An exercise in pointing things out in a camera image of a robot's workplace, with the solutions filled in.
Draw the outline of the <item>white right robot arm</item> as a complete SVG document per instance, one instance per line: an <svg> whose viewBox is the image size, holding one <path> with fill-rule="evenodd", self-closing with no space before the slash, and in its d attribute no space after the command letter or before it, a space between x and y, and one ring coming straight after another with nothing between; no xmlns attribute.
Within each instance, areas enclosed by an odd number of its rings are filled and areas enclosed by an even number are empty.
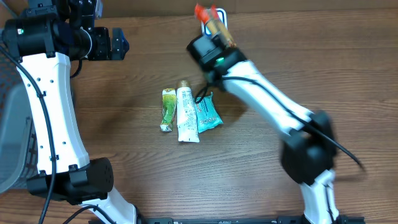
<svg viewBox="0 0 398 224"><path fill-rule="evenodd" d="M209 86L238 97L274 128L282 141L282 167L302 191L304 222L336 223L339 211L333 182L337 150L328 115L313 113L292 101L238 48L223 46L218 37L200 35L187 50L207 74Z"/></svg>

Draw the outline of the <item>grey plastic mesh basket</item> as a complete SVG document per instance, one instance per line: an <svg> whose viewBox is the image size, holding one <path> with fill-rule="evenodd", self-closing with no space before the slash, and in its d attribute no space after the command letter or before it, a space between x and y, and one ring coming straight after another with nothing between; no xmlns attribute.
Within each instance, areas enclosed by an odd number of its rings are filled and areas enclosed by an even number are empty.
<svg viewBox="0 0 398 224"><path fill-rule="evenodd" d="M90 159L70 93L70 59L56 53L19 63L1 54L1 192L27 189L54 200L82 190Z"/></svg>

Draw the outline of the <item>teal wet wipes pack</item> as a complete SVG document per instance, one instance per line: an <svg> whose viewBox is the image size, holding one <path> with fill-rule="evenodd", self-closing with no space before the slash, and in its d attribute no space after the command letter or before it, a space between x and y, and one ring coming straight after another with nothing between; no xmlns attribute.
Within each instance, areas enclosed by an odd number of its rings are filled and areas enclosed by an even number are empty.
<svg viewBox="0 0 398 224"><path fill-rule="evenodd" d="M223 124L223 121L217 113L213 104L213 93L205 96L201 100L201 102L196 104L195 109L197 114L197 126L199 133L202 133L209 129L213 129L218 125Z"/></svg>

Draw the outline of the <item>orange spaghetti pack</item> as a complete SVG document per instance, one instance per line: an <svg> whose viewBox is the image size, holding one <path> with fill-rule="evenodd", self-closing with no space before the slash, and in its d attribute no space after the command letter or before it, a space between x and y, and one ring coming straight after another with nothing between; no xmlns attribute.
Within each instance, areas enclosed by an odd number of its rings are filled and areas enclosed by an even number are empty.
<svg viewBox="0 0 398 224"><path fill-rule="evenodd" d="M199 3L194 8L195 17L210 30L211 37L218 36L226 48L236 47L236 42L228 29L220 21L216 6L213 4L210 8L205 8Z"/></svg>

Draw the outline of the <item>brown cardboard backboard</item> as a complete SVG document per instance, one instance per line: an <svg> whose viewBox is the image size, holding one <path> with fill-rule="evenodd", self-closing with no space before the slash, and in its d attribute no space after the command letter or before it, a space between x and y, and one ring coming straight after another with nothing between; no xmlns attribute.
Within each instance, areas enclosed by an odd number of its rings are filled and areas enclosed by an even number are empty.
<svg viewBox="0 0 398 224"><path fill-rule="evenodd" d="M186 16L196 4L215 4L232 14L396 8L397 0L104 0L102 16Z"/></svg>

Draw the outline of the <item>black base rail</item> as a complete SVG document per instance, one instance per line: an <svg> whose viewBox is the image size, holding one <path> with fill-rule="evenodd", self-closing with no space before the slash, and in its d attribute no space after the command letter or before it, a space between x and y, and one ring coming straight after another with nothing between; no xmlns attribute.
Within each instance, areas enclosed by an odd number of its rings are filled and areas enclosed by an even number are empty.
<svg viewBox="0 0 398 224"><path fill-rule="evenodd" d="M90 220L89 224L104 223L100 220ZM277 218L242 218L242 219L172 219L172 218L147 218L147 224L304 224L304 216L280 216ZM365 224L364 217L338 217L338 224Z"/></svg>

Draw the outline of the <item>green yellow sachet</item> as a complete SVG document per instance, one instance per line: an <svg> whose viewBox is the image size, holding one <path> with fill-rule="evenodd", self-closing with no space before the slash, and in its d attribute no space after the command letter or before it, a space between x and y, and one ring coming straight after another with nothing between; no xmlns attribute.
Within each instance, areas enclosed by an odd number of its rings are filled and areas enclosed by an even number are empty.
<svg viewBox="0 0 398 224"><path fill-rule="evenodd" d="M173 88L162 90L162 122L160 128L163 132L173 130L175 110L177 107L177 94Z"/></svg>

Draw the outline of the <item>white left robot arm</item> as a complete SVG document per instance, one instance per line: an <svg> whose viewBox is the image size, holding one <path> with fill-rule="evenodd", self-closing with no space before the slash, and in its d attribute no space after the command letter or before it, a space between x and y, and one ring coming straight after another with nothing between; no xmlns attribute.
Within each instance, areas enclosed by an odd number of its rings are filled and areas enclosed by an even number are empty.
<svg viewBox="0 0 398 224"><path fill-rule="evenodd" d="M122 60L129 43L120 28L95 26L99 0L30 1L6 21L1 52L24 82L38 145L38 173L27 180L32 195L92 211L104 223L144 223L114 186L109 159L90 159L78 130L71 63Z"/></svg>

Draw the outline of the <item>white tube gold cap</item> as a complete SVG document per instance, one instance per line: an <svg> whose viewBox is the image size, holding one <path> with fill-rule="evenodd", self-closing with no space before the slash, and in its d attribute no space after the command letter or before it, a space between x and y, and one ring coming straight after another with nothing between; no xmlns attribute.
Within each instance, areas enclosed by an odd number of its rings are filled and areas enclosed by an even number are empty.
<svg viewBox="0 0 398 224"><path fill-rule="evenodd" d="M199 143L197 114L189 82L177 85L177 129L179 142Z"/></svg>

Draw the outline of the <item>white barcode scanner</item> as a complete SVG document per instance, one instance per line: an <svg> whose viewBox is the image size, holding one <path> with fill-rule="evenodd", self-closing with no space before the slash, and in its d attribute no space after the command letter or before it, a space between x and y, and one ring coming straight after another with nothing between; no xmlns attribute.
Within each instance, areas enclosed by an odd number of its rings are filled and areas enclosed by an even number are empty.
<svg viewBox="0 0 398 224"><path fill-rule="evenodd" d="M219 17L220 21L224 24L224 26L227 29L228 28L228 17L227 17L226 11L219 7L216 8L216 11L218 13L218 17ZM210 30L207 28L207 26L204 25L204 23L201 23L201 33L208 37L211 36Z"/></svg>

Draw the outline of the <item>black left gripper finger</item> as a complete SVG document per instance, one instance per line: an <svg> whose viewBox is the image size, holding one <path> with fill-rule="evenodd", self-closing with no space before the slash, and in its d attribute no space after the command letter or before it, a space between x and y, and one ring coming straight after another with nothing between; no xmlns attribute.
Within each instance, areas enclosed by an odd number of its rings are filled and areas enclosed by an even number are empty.
<svg viewBox="0 0 398 224"><path fill-rule="evenodd" d="M124 60L128 51L129 46L122 46L121 48L114 47L112 49L111 60Z"/></svg>
<svg viewBox="0 0 398 224"><path fill-rule="evenodd" d="M112 38L113 47L129 47L129 42L125 38L121 28L112 28Z"/></svg>

